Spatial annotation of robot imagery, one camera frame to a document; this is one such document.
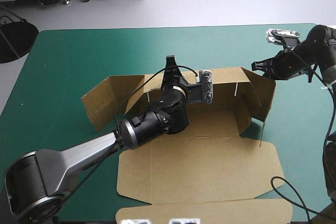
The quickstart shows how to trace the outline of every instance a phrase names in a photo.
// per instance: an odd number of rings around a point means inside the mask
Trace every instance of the black cable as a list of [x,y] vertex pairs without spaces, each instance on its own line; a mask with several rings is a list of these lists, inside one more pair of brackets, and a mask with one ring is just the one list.
[[[283,195],[281,192],[279,192],[278,189],[275,188],[275,185],[274,185],[274,180],[275,180],[275,179],[281,179],[281,180],[284,181],[287,185],[289,185],[290,188],[296,193],[296,195],[297,195],[297,196],[299,197],[299,199],[301,200],[302,205],[300,205],[300,204],[298,204],[298,203],[292,201],[291,199],[289,199],[289,198],[287,198],[285,195]],[[313,214],[316,214],[316,215],[319,215],[319,216],[328,218],[328,219],[330,219],[330,220],[336,221],[336,218],[335,218],[335,217],[332,217],[332,216],[329,216],[329,215],[322,214],[321,212],[317,212],[317,211],[315,211],[315,210],[312,210],[312,209],[306,207],[306,204],[304,204],[303,199],[302,199],[301,196],[299,195],[298,191],[293,187],[293,185],[292,185],[291,183],[289,183],[289,182],[288,182],[287,180],[285,180],[284,178],[282,178],[282,177],[278,177],[278,176],[273,177],[273,178],[271,179],[271,185],[272,185],[273,190],[274,190],[274,191],[275,191],[281,198],[283,198],[283,199],[285,199],[286,201],[292,203],[294,206],[297,206],[297,207],[299,207],[299,208],[304,209],[304,210],[306,211],[307,215],[308,215],[307,218],[308,218],[308,220],[309,220],[309,221],[308,221],[309,223],[311,223],[311,221],[310,221],[308,212],[311,212],[311,213],[313,213]]]
[[193,70],[192,68],[189,68],[189,67],[186,67],[186,66],[180,66],[180,65],[177,65],[177,66],[169,66],[169,67],[165,67],[161,70],[159,70],[158,72],[156,72],[154,75],[152,75],[143,85],[141,85],[140,87],[138,87],[136,90],[134,90],[125,100],[123,100],[113,111],[113,118],[114,118],[114,121],[115,121],[115,124],[117,126],[117,134],[119,135],[120,133],[120,129],[119,129],[119,123],[118,123],[118,118],[117,118],[117,111],[118,109],[123,106],[135,93],[137,93],[140,89],[142,89],[148,82],[150,82],[155,76],[157,76],[159,73],[161,73],[162,71],[164,70],[167,70],[167,69],[171,69],[171,68],[185,68],[185,69],[188,69],[190,71],[192,71],[196,76],[198,76],[198,74],[196,73],[195,70]]
[[290,188],[292,188],[292,190],[296,193],[296,195],[297,195],[298,198],[300,199],[300,201],[301,201],[301,203],[302,203],[302,206],[303,206],[303,209],[306,211],[306,215],[307,215],[308,223],[311,224],[311,219],[310,219],[310,216],[309,216],[309,211],[307,210],[307,206],[306,206],[305,202],[303,201],[302,197],[300,196],[300,194],[298,193],[298,191],[292,186],[291,183],[289,183],[289,182],[288,182],[287,180],[285,180],[284,178],[275,176],[275,177],[273,177],[273,178],[271,179],[271,185],[272,185],[273,190],[274,190],[277,194],[279,194],[280,192],[279,192],[279,191],[275,188],[275,186],[274,186],[274,183],[273,183],[273,182],[274,182],[274,179],[281,179],[281,180],[283,180],[287,185],[289,185]]
[[[162,72],[163,70],[166,70],[166,69],[170,69],[170,68],[185,68],[185,69],[188,69],[192,72],[195,73],[196,76],[198,76],[198,74],[196,73],[195,70],[189,68],[189,67],[186,67],[186,66],[170,66],[170,67],[166,67],[166,68],[163,68],[161,69],[160,71],[156,72],[151,78],[149,78],[143,85],[141,85],[139,88],[137,88],[135,91],[133,91],[119,106],[117,106],[114,110],[114,120],[117,124],[117,129],[118,129],[118,132],[119,132],[119,124],[118,124],[118,121],[116,120],[117,116],[115,115],[115,113],[117,112],[117,109],[122,106],[126,101],[128,101],[135,93],[137,93],[141,88],[143,88],[149,81],[151,81],[155,76],[157,76],[160,72]],[[114,147],[117,145],[117,139],[116,141],[111,145],[111,147],[106,151],[105,155],[103,156],[102,159],[100,159],[97,164],[95,165],[95,167],[82,179],[82,181],[74,188],[74,190],[71,191],[71,193],[64,199],[63,203],[65,203],[65,201],[67,201],[78,189],[79,187],[81,187],[84,182],[98,169],[98,167],[104,162],[104,160],[111,154],[111,152],[113,151]]]

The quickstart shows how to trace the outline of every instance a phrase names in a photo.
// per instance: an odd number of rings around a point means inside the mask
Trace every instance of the cardboard flap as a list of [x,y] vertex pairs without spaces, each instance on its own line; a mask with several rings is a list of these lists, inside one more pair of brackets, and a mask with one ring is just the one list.
[[[248,109],[248,111],[245,110],[245,115],[242,115],[242,110],[240,110],[240,116],[243,116],[241,120],[244,123],[233,127],[233,129],[238,128],[237,132],[239,134],[246,129],[246,122],[249,122],[250,118],[265,121],[275,89],[273,80],[266,79],[240,67],[212,69],[211,71],[213,74],[214,103],[211,106],[201,103],[189,104],[187,106],[188,111],[233,109],[237,115],[238,111],[235,107],[239,103],[244,109]],[[195,83],[195,74],[191,71],[182,72],[182,75],[189,83]],[[82,100],[87,109],[87,115],[96,130],[102,130],[112,121],[114,108],[152,76],[152,74],[110,76],[84,95]],[[134,108],[134,113],[145,110],[149,104],[148,97],[150,102],[160,97],[162,78],[163,73],[155,76],[129,99],[119,113],[127,113],[131,108]]]
[[286,224],[292,213],[292,205],[283,199],[250,199],[123,208],[115,218],[117,223],[123,219],[150,219],[155,224],[167,224],[172,218],[200,218],[202,224]]
[[[110,76],[82,97],[87,115],[97,131],[101,131],[113,120],[114,108],[141,85],[143,81],[144,75]],[[132,103],[133,100],[130,100],[127,107],[132,107]],[[119,113],[123,113],[125,109],[126,105],[120,108]]]
[[242,70],[253,85],[253,90],[258,95],[262,105],[260,108],[250,106],[251,115],[253,118],[264,122],[271,109],[276,83],[274,80],[264,78],[245,68],[242,68]]
[[120,155],[117,190],[152,204],[252,199],[283,176],[274,145],[259,145],[241,137],[153,141]]

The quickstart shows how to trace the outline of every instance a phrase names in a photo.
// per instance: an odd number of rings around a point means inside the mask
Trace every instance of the open cardboard box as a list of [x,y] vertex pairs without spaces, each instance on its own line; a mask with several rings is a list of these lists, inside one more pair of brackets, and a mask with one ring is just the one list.
[[[253,199],[282,176],[273,144],[242,138],[251,118],[265,121],[275,82],[244,68],[213,69],[214,103],[189,104],[189,126],[120,154],[117,191],[151,206],[124,208],[116,219],[201,218],[202,223],[289,223],[292,207],[281,199]],[[182,72],[194,83],[192,72]],[[83,96],[96,130],[111,120],[114,108],[152,75],[110,76]],[[124,106],[145,110],[160,97],[163,74],[153,78]],[[277,187],[283,184],[276,180]]]

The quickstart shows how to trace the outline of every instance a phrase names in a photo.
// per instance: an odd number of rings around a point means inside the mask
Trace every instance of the brown cardboard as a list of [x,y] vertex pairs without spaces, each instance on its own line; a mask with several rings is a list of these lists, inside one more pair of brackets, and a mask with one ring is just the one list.
[[[212,211],[221,212],[222,208],[227,208],[237,216],[228,220],[239,223],[243,219],[237,211],[248,204],[251,214],[264,207],[280,207],[286,218],[280,218],[279,223],[290,220],[287,216],[291,215],[291,207],[283,201],[250,200],[272,189],[270,179],[273,176],[283,177],[275,147],[271,143],[261,144],[259,140],[239,136],[249,127],[252,118],[265,121],[275,82],[243,68],[212,69],[212,73],[214,103],[211,106],[189,104],[190,124],[185,130],[163,135],[120,155],[118,193],[153,205],[121,209],[118,218],[141,216],[153,221],[159,218],[159,213],[168,218],[167,208],[171,211],[169,219],[197,218],[184,214],[199,212],[205,220],[210,220]],[[192,72],[182,74],[188,82],[195,82]],[[113,109],[151,76],[111,76],[84,95],[83,103],[96,130],[103,129],[112,120]],[[160,97],[162,77],[162,74],[154,77],[121,108],[120,113],[144,111],[148,99],[155,101]],[[276,187],[282,184],[276,180]],[[274,222],[276,210],[270,213],[274,215],[255,218],[261,223]],[[215,220],[222,216],[216,215],[205,223],[216,223]],[[153,223],[167,223],[162,220]]]
[[172,218],[199,218],[202,224],[287,224],[291,216],[292,206],[283,199],[249,199],[123,208],[116,221],[151,217],[153,224],[167,224]]
[[[119,157],[117,191],[151,204],[253,199],[283,176],[273,144],[249,138],[158,139]],[[276,186],[283,184],[276,180]]]
[[[241,115],[239,119],[246,118],[250,121],[252,117],[261,121],[265,120],[273,98],[274,81],[239,67],[212,69],[212,73],[214,104],[211,106],[190,104],[187,107],[189,111],[232,109],[239,99],[244,99],[244,106],[248,110],[245,110],[246,114]],[[195,82],[195,76],[192,72],[187,71],[182,72],[182,74],[190,83]],[[101,131],[110,123],[113,120],[114,108],[151,76],[151,74],[110,76],[85,94],[82,101],[95,129]],[[161,93],[158,89],[161,87],[162,77],[163,74],[161,73],[153,78],[128,101],[126,106],[121,108],[120,113],[129,112],[131,108],[133,108],[133,112],[144,110],[148,104],[148,96],[151,101],[160,96]],[[245,120],[242,121],[242,124],[238,123],[239,132],[244,131],[248,125],[249,123],[247,124]]]

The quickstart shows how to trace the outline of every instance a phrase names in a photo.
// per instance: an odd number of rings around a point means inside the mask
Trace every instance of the box lid flap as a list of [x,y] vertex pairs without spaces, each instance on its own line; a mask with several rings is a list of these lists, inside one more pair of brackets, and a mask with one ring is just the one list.
[[[249,70],[234,67],[225,69],[212,69],[214,85],[214,104],[189,104],[188,111],[206,111],[232,109],[238,103],[245,109],[240,110],[240,117],[233,122],[238,123],[232,129],[237,129],[238,135],[249,125],[251,118],[261,121],[266,119],[274,94],[275,82],[266,79]],[[195,82],[192,72],[182,72],[189,83]],[[152,74],[138,76],[110,76],[82,97],[90,121],[97,131],[103,129],[113,119],[114,108],[121,103],[136,88],[149,80]],[[130,100],[120,108],[119,113],[127,113],[131,109],[134,113],[143,111],[151,101],[160,97],[163,73],[155,76],[147,85],[141,88]]]
[[[120,154],[117,191],[152,204],[252,199],[283,176],[273,144],[241,137],[156,140]],[[276,186],[282,181],[276,180]]]

